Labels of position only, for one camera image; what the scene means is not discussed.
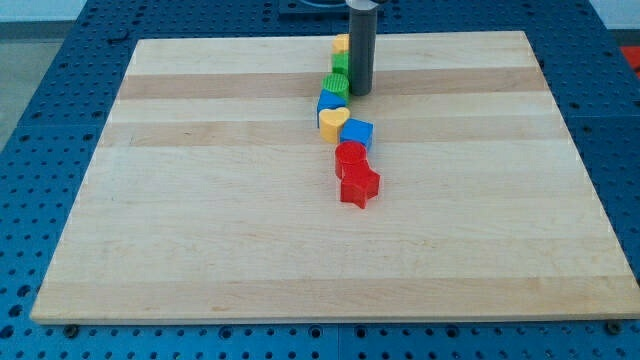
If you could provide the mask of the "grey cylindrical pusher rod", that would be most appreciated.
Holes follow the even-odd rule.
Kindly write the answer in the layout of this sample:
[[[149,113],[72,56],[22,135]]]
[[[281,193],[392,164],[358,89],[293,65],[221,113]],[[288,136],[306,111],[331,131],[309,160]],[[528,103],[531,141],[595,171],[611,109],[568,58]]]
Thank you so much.
[[[365,96],[373,86],[378,4],[371,0],[348,0],[347,6],[350,91],[355,96]]]

